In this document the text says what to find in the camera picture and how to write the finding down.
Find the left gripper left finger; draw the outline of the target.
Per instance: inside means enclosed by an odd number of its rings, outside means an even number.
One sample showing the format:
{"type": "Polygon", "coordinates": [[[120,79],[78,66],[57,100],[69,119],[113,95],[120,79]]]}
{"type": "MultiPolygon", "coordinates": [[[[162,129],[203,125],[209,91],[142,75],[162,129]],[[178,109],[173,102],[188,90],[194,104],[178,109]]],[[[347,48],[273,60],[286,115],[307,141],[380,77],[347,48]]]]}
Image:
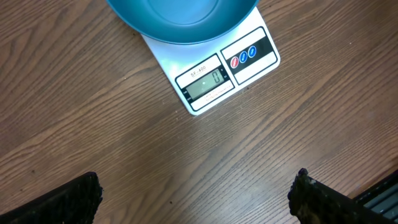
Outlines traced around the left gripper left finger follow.
{"type": "Polygon", "coordinates": [[[92,224],[102,193],[97,174],[87,172],[2,214],[1,224],[92,224]]]}

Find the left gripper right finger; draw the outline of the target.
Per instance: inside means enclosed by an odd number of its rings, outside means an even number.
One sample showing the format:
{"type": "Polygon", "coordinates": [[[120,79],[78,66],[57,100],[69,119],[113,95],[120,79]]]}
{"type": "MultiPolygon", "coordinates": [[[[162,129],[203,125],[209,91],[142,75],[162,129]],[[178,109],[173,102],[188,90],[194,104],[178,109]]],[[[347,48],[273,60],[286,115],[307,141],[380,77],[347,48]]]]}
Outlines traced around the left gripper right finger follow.
{"type": "Polygon", "coordinates": [[[304,168],[295,176],[287,198],[290,214],[303,224],[394,223],[311,178],[304,168]]]}

